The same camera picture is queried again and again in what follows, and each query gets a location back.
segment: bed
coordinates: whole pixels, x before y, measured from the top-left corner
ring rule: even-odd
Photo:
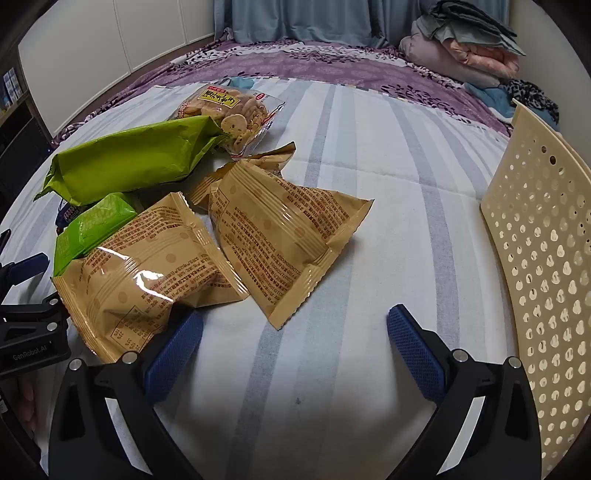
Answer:
[[[254,76],[255,89],[285,100],[257,148],[295,141],[284,178],[375,203],[283,329],[271,327],[251,298],[209,309],[199,351],[157,413],[207,480],[383,479],[433,412],[388,340],[393,305],[404,303],[423,328],[477,360],[516,353],[504,278],[479,210],[508,131],[456,82],[393,48],[225,40],[142,77],[64,129],[57,151],[163,121],[202,82],[231,76]],[[212,154],[200,168],[225,158]],[[21,239],[8,244],[3,262],[41,251],[53,257],[60,199],[32,202],[50,163],[2,221]],[[48,295],[48,272],[13,288],[7,303]],[[97,362],[73,327],[69,338],[73,356]],[[37,375],[35,435],[45,468],[65,367]],[[128,456],[145,469],[116,402],[109,406]],[[459,461],[477,416],[445,467]]]

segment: silver screw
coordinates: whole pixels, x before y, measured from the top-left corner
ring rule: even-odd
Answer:
[[[74,360],[72,360],[69,365],[70,370],[73,370],[74,372],[78,370],[81,366],[82,360],[80,360],[79,358],[75,358]]]
[[[521,368],[521,360],[519,360],[516,356],[512,356],[509,358],[509,365],[513,368]]]
[[[138,359],[138,354],[135,352],[127,352],[123,354],[123,363],[131,365]]]
[[[452,355],[458,362],[461,362],[461,363],[466,362],[469,358],[468,354],[464,350],[461,350],[461,349],[454,350]]]

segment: laundry basket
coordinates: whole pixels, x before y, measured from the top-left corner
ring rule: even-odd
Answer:
[[[546,475],[591,411],[591,170],[521,104],[513,126],[480,208],[511,293]]]

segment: blue gripper pad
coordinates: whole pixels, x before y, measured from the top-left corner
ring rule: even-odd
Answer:
[[[183,320],[144,375],[144,395],[149,405],[166,399],[174,382],[199,347],[203,318],[197,310]]]
[[[49,259],[46,254],[37,254],[26,258],[10,267],[7,280],[10,285],[18,285],[19,283],[33,278],[39,273],[43,273],[49,266]]]
[[[423,397],[439,406],[446,393],[443,368],[422,339],[418,325],[415,327],[416,321],[409,319],[405,310],[396,305],[389,311],[388,336],[396,344]]]

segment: red label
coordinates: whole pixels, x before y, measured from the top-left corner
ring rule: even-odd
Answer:
[[[224,90],[223,88],[220,87],[214,87],[213,85],[210,85],[207,87],[208,90],[214,90],[215,92],[220,92],[220,93],[226,93],[227,90]]]

